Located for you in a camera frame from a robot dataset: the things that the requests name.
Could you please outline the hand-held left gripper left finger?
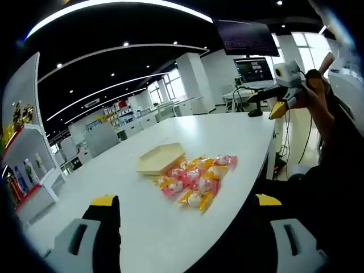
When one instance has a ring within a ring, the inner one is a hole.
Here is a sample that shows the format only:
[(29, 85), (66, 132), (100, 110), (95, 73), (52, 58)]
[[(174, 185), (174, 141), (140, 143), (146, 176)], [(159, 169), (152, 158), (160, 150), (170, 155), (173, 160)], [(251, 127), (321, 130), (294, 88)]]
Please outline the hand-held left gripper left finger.
[(45, 260), (54, 272), (120, 272), (119, 198), (94, 199), (54, 240)]

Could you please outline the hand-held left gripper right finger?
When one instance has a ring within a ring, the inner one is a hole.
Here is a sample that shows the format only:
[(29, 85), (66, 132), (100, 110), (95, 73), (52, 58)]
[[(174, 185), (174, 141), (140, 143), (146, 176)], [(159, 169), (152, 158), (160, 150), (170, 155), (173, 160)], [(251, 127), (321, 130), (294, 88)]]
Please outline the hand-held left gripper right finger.
[(267, 220), (276, 247), (275, 272), (320, 272), (328, 257), (315, 236), (296, 218), (284, 214), (282, 204), (267, 195), (257, 195), (259, 209)]

